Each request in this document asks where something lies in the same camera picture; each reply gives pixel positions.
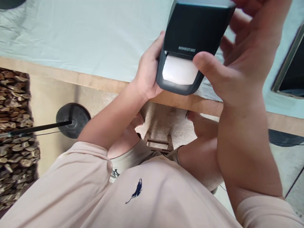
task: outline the wooden table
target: wooden table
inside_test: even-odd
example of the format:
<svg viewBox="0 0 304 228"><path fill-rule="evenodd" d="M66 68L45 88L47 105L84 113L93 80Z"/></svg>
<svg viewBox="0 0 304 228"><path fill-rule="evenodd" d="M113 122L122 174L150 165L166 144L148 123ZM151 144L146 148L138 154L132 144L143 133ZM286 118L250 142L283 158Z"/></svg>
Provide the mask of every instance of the wooden table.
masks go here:
<svg viewBox="0 0 304 228"><path fill-rule="evenodd" d="M128 85L128 82L59 68L42 66L31 62L5 57L0 57L0 67L28 73L29 75L53 78L59 81L117 94L120 93L123 88L126 87L126 85ZM204 99L196 95L182 96L167 91L162 92L157 97L151 99L151 101L217 117L221 115L221 112L223 110L222 102ZM267 116L270 129L304 137L304 119L270 112L267 113Z"/></svg>

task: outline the t-shirt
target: t-shirt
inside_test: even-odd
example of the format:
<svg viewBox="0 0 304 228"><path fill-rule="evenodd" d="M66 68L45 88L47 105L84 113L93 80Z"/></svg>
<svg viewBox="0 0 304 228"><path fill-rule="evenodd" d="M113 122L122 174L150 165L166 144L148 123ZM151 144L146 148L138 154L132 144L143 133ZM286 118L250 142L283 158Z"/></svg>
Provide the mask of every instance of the t-shirt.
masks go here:
<svg viewBox="0 0 304 228"><path fill-rule="evenodd" d="M303 227L284 200L254 196L237 220L190 173L164 156L109 182L107 150L75 143L12 206L0 227Z"/></svg>

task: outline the wooden stool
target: wooden stool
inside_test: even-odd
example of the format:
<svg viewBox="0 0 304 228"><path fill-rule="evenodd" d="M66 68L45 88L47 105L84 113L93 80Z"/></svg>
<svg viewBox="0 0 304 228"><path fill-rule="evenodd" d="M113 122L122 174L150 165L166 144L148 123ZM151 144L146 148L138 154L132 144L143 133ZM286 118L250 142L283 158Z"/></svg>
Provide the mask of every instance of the wooden stool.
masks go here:
<svg viewBox="0 0 304 228"><path fill-rule="evenodd" d="M168 141L162 141L162 140L156 140L156 139L151 139L150 137L150 132L147 131L145 137L143 138L143 141L145 142L145 144L147 144L148 142L151 143L158 143L158 144L163 144L163 145L168 145L167 149L161 149L161 148L155 148L155 147L149 147L152 151L159 151L161 152L163 155L167 155L169 154L173 149L173 143L172 143L172 138L171 135L168 135Z"/></svg>

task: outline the firewood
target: firewood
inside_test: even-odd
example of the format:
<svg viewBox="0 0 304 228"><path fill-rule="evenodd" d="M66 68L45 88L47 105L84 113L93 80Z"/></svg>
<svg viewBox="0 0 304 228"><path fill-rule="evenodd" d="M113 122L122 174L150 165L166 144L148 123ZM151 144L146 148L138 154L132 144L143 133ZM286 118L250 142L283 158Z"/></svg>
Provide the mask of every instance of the firewood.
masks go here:
<svg viewBox="0 0 304 228"><path fill-rule="evenodd" d="M20 76L15 76L15 79L16 79L16 81L19 81L19 82L25 82L25 81L28 80L27 78L23 78L23 77L20 77Z"/></svg>
<svg viewBox="0 0 304 228"><path fill-rule="evenodd" d="M0 132L28 128L33 120L29 109L29 76L0 68ZM38 178L36 164L40 151L34 137L0 139L0 211L21 196L21 190Z"/></svg>
<svg viewBox="0 0 304 228"><path fill-rule="evenodd" d="M13 113L10 115L10 117L15 117L15 116L18 116L18 115L19 115L19 112L15 111L15 112L13 112Z"/></svg>
<svg viewBox="0 0 304 228"><path fill-rule="evenodd" d="M14 74L11 71L2 71L2 74L4 74L5 78L14 78Z"/></svg>
<svg viewBox="0 0 304 228"><path fill-rule="evenodd" d="M29 114L23 114L22 118L23 119L28 119L28 118L30 118L30 115Z"/></svg>
<svg viewBox="0 0 304 228"><path fill-rule="evenodd" d="M12 80L12 79L6 79L6 80L1 80L0 81L0 83L2 84L2 85L7 85L8 83L12 83L12 82L14 82L14 80Z"/></svg>
<svg viewBox="0 0 304 228"><path fill-rule="evenodd" d="M13 99L8 99L4 102L4 105L8 108L10 107L21 107L21 104L19 104L17 101L13 100Z"/></svg>

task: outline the navy blue logo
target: navy blue logo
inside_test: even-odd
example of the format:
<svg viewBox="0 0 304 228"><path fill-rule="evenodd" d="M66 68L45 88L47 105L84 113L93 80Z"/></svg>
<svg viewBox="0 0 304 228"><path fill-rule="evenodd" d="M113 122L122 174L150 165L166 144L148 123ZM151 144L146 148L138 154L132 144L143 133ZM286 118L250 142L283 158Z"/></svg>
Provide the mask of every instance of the navy blue logo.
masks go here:
<svg viewBox="0 0 304 228"><path fill-rule="evenodd" d="M139 179L139 182L138 182L138 184L137 184L136 191L135 191L134 194L132 195L131 199L133 199L133 198L139 196L139 194L141 193L141 191L142 191L142 179Z"/></svg>
<svg viewBox="0 0 304 228"><path fill-rule="evenodd" d="M112 170L112 176L114 176L114 177L119 177L119 173L117 172L117 169L115 169L115 170Z"/></svg>

